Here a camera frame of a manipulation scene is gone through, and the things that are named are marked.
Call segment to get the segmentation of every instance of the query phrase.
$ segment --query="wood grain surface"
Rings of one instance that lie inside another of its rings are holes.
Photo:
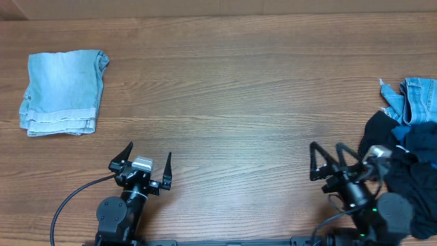
[[[96,132],[30,138],[18,125],[27,58],[102,49],[110,58]],[[127,18],[0,23],[0,245],[48,245],[77,187],[109,174],[129,141],[173,152],[173,186],[151,197],[150,240],[289,238],[335,214],[309,181],[309,144],[353,148],[386,105],[378,78],[437,77],[437,14]],[[114,181],[71,200],[57,245],[97,230]],[[348,218],[333,226],[351,226]],[[436,238],[404,245],[435,245]]]

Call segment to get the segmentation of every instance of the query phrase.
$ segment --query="black cloth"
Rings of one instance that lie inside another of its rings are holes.
[[[437,234],[437,169],[431,163],[418,162],[417,157],[396,148],[384,181],[390,192],[405,197],[414,207],[411,235],[428,239]]]
[[[387,116],[384,112],[376,112],[366,123],[364,137],[360,142],[358,153],[363,157],[370,147],[383,145],[389,149],[396,148],[399,141],[391,134],[391,129],[399,126],[399,123]]]
[[[437,234],[437,169],[430,162],[420,162],[415,154],[421,156],[421,160],[435,154],[437,126],[421,124],[415,126],[417,129],[408,138],[406,136],[406,141],[410,141],[406,148],[415,154],[396,147],[400,143],[391,133],[396,126],[399,123],[383,112],[375,113],[366,123],[358,153],[364,156],[373,145],[383,145],[393,151],[392,166],[384,181],[390,192],[404,196],[413,205],[411,235],[427,239]]]
[[[405,136],[405,148],[417,155],[420,162],[437,161],[437,123],[413,126]]]

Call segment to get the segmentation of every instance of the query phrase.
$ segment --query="wooden tabletop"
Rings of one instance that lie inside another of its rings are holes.
[[[111,60],[96,132],[28,137],[29,54],[77,49]],[[378,78],[397,89],[436,68],[434,13],[0,22],[0,245],[48,245],[61,202],[129,141],[157,180],[173,153],[171,191],[146,204],[148,239],[308,235],[335,214],[309,180],[309,144],[356,148],[386,105]],[[110,180],[73,198],[57,245],[92,241],[98,204],[121,190]]]

